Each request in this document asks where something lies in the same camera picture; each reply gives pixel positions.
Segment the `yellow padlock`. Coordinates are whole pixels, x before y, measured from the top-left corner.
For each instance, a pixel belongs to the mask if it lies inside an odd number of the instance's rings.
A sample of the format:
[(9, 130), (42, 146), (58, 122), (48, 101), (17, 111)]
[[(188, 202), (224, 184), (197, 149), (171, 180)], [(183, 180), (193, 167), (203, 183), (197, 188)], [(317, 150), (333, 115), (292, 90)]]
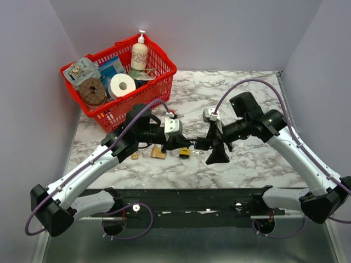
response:
[(183, 147), (179, 151), (179, 157), (182, 159), (188, 159), (190, 157), (190, 149), (188, 147)]

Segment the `black padlock with keys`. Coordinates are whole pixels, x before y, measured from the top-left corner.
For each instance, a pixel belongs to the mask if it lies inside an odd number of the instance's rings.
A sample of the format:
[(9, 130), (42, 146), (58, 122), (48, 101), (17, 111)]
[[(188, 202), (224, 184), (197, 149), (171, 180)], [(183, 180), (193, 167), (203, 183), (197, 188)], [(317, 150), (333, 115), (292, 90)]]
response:
[(194, 149), (208, 151), (212, 148), (212, 141), (208, 138), (196, 138), (192, 140)]

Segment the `large brass padlock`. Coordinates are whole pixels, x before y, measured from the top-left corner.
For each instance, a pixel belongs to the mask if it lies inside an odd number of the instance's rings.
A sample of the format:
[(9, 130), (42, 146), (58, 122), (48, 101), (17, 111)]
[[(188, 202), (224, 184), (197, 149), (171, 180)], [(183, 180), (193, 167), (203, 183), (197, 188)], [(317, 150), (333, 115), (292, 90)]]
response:
[(162, 147), (154, 145), (151, 150), (151, 158), (156, 158), (156, 159), (165, 159), (166, 154), (162, 152)]

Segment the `small brass padlock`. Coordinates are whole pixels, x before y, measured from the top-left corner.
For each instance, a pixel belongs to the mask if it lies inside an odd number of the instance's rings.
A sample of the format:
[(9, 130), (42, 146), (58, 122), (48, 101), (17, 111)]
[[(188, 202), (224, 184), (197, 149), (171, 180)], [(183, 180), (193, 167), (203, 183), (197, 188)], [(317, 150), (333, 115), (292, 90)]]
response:
[(138, 157), (139, 157), (139, 155), (138, 155), (138, 152), (137, 152), (137, 151), (134, 152), (134, 153), (131, 155), (131, 159), (132, 159), (132, 160), (136, 160), (136, 159), (138, 159)]

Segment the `yellow padlock key bunch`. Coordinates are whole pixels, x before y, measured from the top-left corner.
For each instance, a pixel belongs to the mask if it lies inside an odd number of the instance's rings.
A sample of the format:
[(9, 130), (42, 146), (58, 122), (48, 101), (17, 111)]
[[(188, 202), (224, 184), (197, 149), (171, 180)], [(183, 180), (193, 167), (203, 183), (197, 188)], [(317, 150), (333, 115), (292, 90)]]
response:
[(206, 155), (204, 151), (197, 151), (197, 150), (194, 150), (193, 154), (196, 154), (196, 155), (202, 156), (202, 157)]

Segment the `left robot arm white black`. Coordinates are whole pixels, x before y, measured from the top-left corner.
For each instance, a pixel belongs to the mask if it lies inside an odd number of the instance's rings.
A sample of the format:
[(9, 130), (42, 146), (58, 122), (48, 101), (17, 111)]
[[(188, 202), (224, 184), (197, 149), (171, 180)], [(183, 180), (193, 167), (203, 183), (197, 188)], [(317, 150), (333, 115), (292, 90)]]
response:
[(191, 146), (191, 140), (182, 134), (182, 122), (175, 113), (167, 109), (164, 121), (152, 114), (152, 106), (159, 102), (134, 105), (124, 123), (108, 133), (74, 170), (46, 187), (34, 186), (30, 191), (31, 214), (25, 224), (25, 233), (33, 234), (29, 230), (33, 218), (42, 224), (42, 230), (57, 237), (80, 218), (99, 213), (118, 215), (122, 208), (121, 196), (113, 190), (101, 190), (85, 197), (81, 193), (135, 153), (140, 143), (162, 145), (163, 151)]

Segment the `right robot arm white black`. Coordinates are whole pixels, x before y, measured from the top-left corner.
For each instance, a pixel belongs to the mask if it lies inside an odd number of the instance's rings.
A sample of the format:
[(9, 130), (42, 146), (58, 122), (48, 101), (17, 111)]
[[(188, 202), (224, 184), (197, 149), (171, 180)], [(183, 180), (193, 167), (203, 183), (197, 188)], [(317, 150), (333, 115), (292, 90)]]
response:
[(256, 194), (252, 201), (253, 210), (260, 215), (271, 208), (296, 210), (315, 223), (324, 223), (348, 198), (350, 177), (341, 177), (327, 168), (298, 139), (279, 111), (263, 113), (250, 92), (231, 98), (230, 103), (239, 120), (228, 125), (222, 124), (214, 108), (203, 111), (203, 120), (210, 125), (205, 148), (212, 149), (206, 164), (228, 163), (225, 147), (231, 151), (232, 142), (255, 136), (278, 151), (308, 187), (294, 190), (267, 186)]

